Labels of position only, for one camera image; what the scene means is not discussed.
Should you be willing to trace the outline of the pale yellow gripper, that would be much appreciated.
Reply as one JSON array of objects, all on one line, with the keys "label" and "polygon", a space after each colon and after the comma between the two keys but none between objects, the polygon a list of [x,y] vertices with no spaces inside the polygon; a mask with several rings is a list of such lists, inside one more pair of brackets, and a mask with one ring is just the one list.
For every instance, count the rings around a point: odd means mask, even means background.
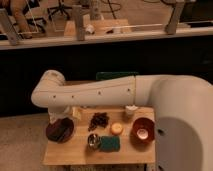
[{"label": "pale yellow gripper", "polygon": [[48,109],[49,120],[55,123],[58,119],[70,118],[72,109],[70,107],[52,107]]}]

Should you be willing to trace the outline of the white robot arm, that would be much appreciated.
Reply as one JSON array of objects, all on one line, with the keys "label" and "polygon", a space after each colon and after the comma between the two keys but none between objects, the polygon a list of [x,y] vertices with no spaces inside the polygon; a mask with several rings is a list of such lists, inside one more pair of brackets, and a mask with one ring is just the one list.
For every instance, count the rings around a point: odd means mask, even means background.
[{"label": "white robot arm", "polygon": [[157,171],[213,171],[213,84],[188,75],[137,75],[67,85],[46,71],[32,103],[54,112],[69,106],[154,109]]}]

